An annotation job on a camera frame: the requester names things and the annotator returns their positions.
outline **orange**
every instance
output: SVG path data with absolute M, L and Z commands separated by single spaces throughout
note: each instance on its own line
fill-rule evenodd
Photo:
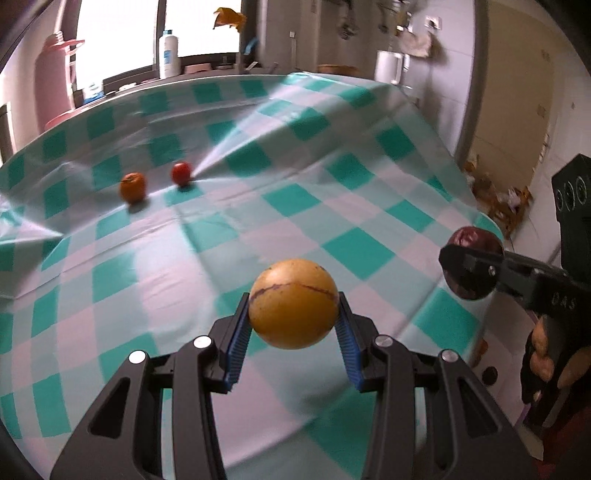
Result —
M 119 184 L 119 194 L 130 205 L 146 197 L 146 178 L 141 173 L 128 173 Z

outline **ball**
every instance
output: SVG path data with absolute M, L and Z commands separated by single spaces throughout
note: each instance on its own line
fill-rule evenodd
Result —
M 450 237 L 447 244 L 460 245 L 461 247 L 495 254 L 504 253 L 503 244 L 494 233 L 475 226 L 464 226 L 460 228 Z M 450 290 L 464 300 L 483 299 L 494 290 L 496 285 L 496 279 L 493 277 L 475 277 L 466 273 L 465 277 L 470 279 L 471 286 L 464 288 L 447 270 L 443 271 L 443 277 Z
M 278 262 L 252 286 L 248 314 L 253 330 L 269 345 L 305 348 L 335 325 L 339 291 L 330 274 L 303 258 Z

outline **silver screw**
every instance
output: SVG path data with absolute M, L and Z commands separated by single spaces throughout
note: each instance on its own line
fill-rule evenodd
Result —
M 457 362 L 460 356 L 454 352 L 453 350 L 444 350 L 441 352 L 441 358 L 443 358 L 448 363 Z
M 374 342 L 377 346 L 383 347 L 392 346 L 394 344 L 394 340 L 392 340 L 392 337 L 388 335 L 378 335 Z
M 146 352 L 143 352 L 142 350 L 136 350 L 129 354 L 129 361 L 133 364 L 140 364 L 144 360 L 146 360 Z
M 212 340 L 207 335 L 201 335 L 201 337 L 197 337 L 193 341 L 193 346 L 195 348 L 207 348 L 211 344 L 212 344 Z

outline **window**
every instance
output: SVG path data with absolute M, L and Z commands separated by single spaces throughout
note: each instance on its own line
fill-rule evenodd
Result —
M 178 37 L 181 66 L 233 63 L 256 36 L 258 0 L 66 0 L 61 29 L 64 39 L 86 43 L 74 63 L 76 87 L 103 82 L 105 93 L 126 83 L 158 78 L 158 40 L 164 30 Z M 239 34 L 235 28 L 213 29 L 219 6 L 248 18 Z M 254 54 L 243 61 L 255 60 Z
M 77 87 L 154 64 L 157 9 L 158 0 L 82 0 L 77 37 L 86 42 L 76 52 Z
M 166 29 L 178 37 L 178 56 L 237 52 L 240 35 L 235 28 L 213 29 L 219 6 L 241 10 L 241 0 L 167 0 Z

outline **red fruit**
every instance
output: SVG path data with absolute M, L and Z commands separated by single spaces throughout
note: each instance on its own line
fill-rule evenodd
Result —
M 475 226 L 464 226 L 457 230 L 451 238 L 447 241 L 448 245 L 460 245 L 461 247 L 474 248 L 485 252 L 496 254 L 503 254 L 504 249 L 501 241 L 494 233 Z M 471 284 L 469 288 L 460 286 L 452 275 L 444 270 L 443 277 L 447 282 L 450 290 L 458 297 L 464 300 L 480 300 L 486 297 L 496 285 L 494 278 L 480 278 L 466 274 L 466 279 L 469 278 Z
M 191 165 L 185 161 L 175 163 L 170 172 L 170 178 L 179 187 L 186 187 L 191 181 Z

